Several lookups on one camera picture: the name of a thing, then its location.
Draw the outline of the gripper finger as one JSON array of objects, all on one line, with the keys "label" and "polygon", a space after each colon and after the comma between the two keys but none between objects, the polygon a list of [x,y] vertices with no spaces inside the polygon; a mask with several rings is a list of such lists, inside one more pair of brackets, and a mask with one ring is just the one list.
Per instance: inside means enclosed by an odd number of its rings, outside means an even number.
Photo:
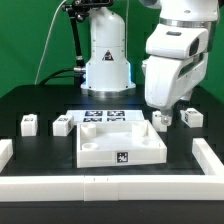
[{"label": "gripper finger", "polygon": [[173,116],[170,113],[162,114],[161,122],[165,126],[170,126],[172,124]]}]

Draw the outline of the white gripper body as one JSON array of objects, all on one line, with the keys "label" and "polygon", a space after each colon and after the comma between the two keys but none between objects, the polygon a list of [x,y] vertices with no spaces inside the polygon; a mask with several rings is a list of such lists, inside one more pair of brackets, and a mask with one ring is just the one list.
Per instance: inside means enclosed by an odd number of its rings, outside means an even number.
[{"label": "white gripper body", "polygon": [[206,74],[208,31],[159,24],[147,39],[150,57],[145,66],[145,100],[148,106],[169,114]]}]

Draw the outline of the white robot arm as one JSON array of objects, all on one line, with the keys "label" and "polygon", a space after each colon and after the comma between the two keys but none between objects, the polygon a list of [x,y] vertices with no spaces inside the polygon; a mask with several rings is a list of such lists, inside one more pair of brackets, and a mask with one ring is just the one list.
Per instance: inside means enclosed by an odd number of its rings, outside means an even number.
[{"label": "white robot arm", "polygon": [[[208,54],[219,20],[219,0],[139,0],[160,11],[159,23],[146,41],[149,58],[142,62],[145,101],[161,111],[161,122],[172,123],[172,107],[188,100],[204,79]],[[87,93],[104,95],[130,83],[124,56],[124,23],[107,8],[94,7],[91,18],[91,58],[86,65]]]}]

